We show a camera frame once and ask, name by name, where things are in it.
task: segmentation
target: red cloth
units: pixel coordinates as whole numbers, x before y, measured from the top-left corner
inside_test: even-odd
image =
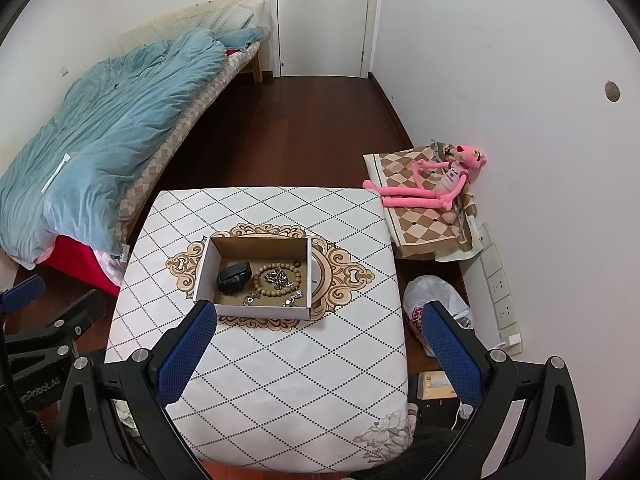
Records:
[[[102,271],[92,248],[72,238],[58,236],[51,256],[43,263],[112,296],[117,296],[120,292],[120,289]]]

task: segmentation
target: bed leg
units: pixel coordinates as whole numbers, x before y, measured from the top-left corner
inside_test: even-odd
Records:
[[[262,65],[260,64],[260,51],[256,52],[252,63],[254,69],[254,83],[260,84],[262,82]]]

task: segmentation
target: power strip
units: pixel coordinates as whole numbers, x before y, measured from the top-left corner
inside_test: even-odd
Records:
[[[500,334],[500,343],[496,348],[504,350],[509,355],[521,354],[522,332],[518,325],[516,307],[509,290],[507,276],[502,268],[498,248],[487,224],[482,224],[478,233],[482,242],[482,252],[480,253],[482,272],[484,272],[491,301],[494,304],[495,322]]]

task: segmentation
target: white tablecloth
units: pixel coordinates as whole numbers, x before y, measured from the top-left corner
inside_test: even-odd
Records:
[[[312,321],[220,317],[167,412],[199,457],[287,472],[354,471],[407,448],[404,331],[378,195],[363,189],[162,192],[124,277],[106,361],[151,348],[193,306],[203,240],[312,236]]]

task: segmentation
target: open box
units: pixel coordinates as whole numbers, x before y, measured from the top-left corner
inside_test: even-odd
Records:
[[[291,295],[271,298],[262,296],[254,300],[251,306],[242,301],[252,290],[252,279],[237,294],[223,294],[216,286],[216,277],[220,269],[238,262],[249,262],[252,273],[260,267],[284,263],[300,262],[303,297],[296,300],[296,306],[283,306]],[[262,319],[311,319],[311,238],[287,237],[210,237],[204,247],[204,254],[196,271],[196,285],[193,299],[207,300],[215,304],[219,316],[257,317]],[[290,279],[293,274],[286,270]],[[261,278],[264,286],[264,274]]]

